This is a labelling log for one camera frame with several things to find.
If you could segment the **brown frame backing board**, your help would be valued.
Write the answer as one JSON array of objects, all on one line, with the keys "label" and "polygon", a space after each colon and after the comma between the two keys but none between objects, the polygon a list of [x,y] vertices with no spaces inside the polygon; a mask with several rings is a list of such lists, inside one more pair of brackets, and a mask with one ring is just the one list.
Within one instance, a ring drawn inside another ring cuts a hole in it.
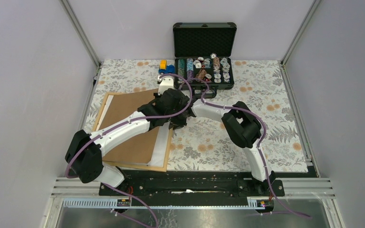
[{"label": "brown frame backing board", "polygon": [[154,99],[156,89],[118,94],[107,93],[103,110],[97,118],[94,131],[109,130],[100,145],[106,149],[103,161],[107,163],[148,164],[152,160],[159,128],[148,131],[148,120],[140,117],[137,109]]}]

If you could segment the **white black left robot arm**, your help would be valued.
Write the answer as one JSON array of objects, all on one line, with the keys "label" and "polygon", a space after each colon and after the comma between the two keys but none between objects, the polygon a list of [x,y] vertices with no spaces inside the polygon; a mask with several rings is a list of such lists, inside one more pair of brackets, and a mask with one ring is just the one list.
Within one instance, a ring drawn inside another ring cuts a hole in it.
[{"label": "white black left robot arm", "polygon": [[185,95],[180,90],[169,88],[111,126],[91,133],[77,131],[65,155],[66,177],[78,178],[82,183],[106,183],[116,195],[125,194],[128,183],[123,173],[119,168],[105,164],[103,157],[125,141],[165,123],[176,120],[181,124],[180,120],[189,115],[192,102],[193,92]]}]

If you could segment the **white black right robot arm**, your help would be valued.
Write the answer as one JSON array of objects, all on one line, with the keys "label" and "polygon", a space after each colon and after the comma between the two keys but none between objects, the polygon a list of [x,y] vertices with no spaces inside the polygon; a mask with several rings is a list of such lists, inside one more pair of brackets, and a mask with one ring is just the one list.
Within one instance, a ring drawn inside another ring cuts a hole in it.
[{"label": "white black right robot arm", "polygon": [[272,183],[275,172],[270,169],[261,143],[266,137],[266,125],[243,102],[233,106],[223,106],[197,100],[182,114],[171,118],[174,129],[187,125],[187,118],[203,117],[223,123],[231,141],[243,149],[252,175],[254,191],[261,196],[277,197]]}]

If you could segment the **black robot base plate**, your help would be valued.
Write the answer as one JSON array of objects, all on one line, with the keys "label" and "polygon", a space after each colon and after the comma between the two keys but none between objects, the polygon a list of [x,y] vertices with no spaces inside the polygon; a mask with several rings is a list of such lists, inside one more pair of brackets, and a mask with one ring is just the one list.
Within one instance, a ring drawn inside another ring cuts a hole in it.
[{"label": "black robot base plate", "polygon": [[324,188],[316,178],[300,174],[273,175],[271,185],[260,183],[249,172],[184,172],[156,173],[127,171],[126,179],[114,190],[103,183],[99,196],[121,196],[128,193],[133,207],[230,207],[249,206],[248,200],[268,201],[275,197],[313,197]]}]

